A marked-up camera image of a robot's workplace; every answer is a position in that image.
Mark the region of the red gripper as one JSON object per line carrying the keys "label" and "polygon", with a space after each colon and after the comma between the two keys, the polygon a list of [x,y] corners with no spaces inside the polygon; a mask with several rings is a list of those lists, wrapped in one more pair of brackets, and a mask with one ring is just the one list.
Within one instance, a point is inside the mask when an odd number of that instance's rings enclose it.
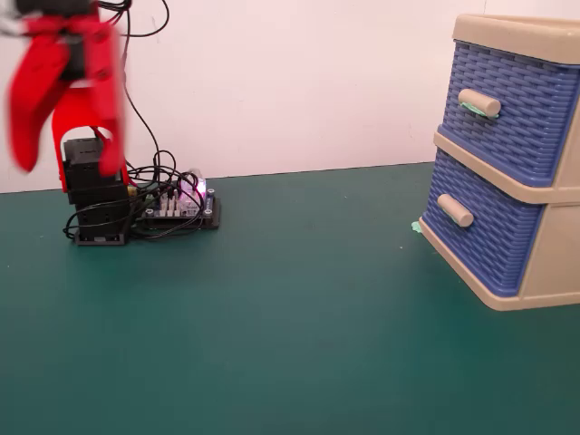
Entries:
{"label": "red gripper", "polygon": [[[8,88],[8,138],[16,165],[34,169],[42,127],[69,82],[102,87],[118,74],[119,36],[96,8],[37,8],[24,18],[30,44]],[[98,126],[111,133],[100,172],[112,176],[124,165],[126,116],[123,87],[94,94]]]}

